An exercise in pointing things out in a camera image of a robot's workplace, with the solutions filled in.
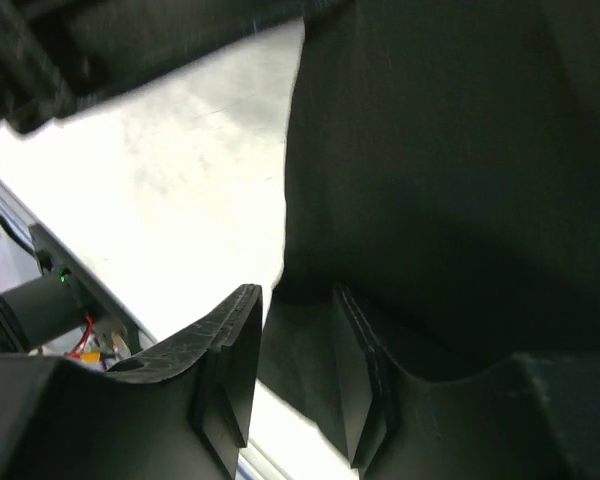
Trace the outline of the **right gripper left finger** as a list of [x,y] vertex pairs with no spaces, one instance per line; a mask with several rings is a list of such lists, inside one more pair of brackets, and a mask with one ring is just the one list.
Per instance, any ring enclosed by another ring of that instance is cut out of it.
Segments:
[[231,479],[247,444],[262,291],[106,372],[0,355],[0,479]]

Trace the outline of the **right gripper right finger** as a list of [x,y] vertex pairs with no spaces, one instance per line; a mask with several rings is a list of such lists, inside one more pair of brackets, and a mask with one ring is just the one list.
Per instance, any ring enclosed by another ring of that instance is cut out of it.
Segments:
[[600,479],[600,353],[475,374],[349,288],[333,291],[345,452],[364,479]]

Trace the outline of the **black long sleeve shirt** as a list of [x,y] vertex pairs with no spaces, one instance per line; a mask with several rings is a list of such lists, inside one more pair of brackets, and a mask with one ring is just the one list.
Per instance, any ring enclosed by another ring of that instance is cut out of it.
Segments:
[[259,376],[344,443],[332,291],[477,370],[600,351],[600,1],[346,1],[305,23]]

